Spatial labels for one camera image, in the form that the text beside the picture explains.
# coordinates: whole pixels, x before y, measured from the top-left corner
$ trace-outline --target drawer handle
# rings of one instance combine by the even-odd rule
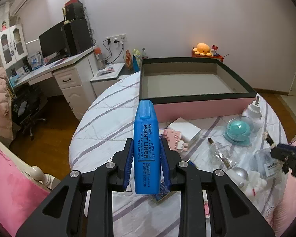
[[[68,80],[63,80],[62,82],[63,83],[66,83],[66,82],[68,82],[68,81],[70,81],[71,80],[71,78],[69,78]]]

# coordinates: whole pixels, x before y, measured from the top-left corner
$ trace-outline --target striped bedsheet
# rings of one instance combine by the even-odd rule
[[[69,162],[72,169],[82,173],[92,171],[104,164],[114,153],[124,148],[127,138],[133,137],[133,123],[139,97],[139,73],[135,73],[103,92],[83,116],[69,147]],[[261,98],[264,128],[260,129],[253,145],[248,148],[231,145],[223,137],[223,131],[234,116],[191,120],[202,129],[200,138],[186,152],[181,153],[184,160],[192,158],[199,169],[212,172],[209,163],[209,145],[207,138],[212,137],[241,157],[239,167],[249,169],[249,160],[256,150],[266,148],[262,133],[268,130],[273,140],[287,143],[284,129],[272,108]],[[165,128],[169,122],[160,123]],[[268,181],[266,191],[257,195],[254,205],[261,214],[271,220],[273,210],[283,197],[286,176],[280,174]],[[178,236],[181,194],[176,192],[160,204],[155,204],[149,196],[136,195],[134,191],[133,170],[130,185],[124,193],[113,193],[114,236],[162,237]],[[85,205],[87,215],[89,196]],[[210,236],[207,219],[207,236]]]

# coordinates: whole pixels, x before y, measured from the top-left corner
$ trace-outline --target pink jacket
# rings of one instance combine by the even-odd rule
[[[7,74],[0,67],[0,135],[4,138],[13,139],[11,120],[11,98],[7,90]]]

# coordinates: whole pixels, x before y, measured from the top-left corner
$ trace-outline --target black box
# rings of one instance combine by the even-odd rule
[[[73,20],[65,24],[62,31],[70,56],[82,53],[92,46],[86,19]]]
[[[65,7],[66,20],[84,19],[83,4],[80,2],[74,2]]]

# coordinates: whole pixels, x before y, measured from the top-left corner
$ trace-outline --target silver ball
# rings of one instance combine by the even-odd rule
[[[249,180],[249,175],[248,172],[246,170],[244,170],[243,168],[240,167],[235,167],[232,169],[237,175],[239,175],[241,178],[245,179],[245,180]]]

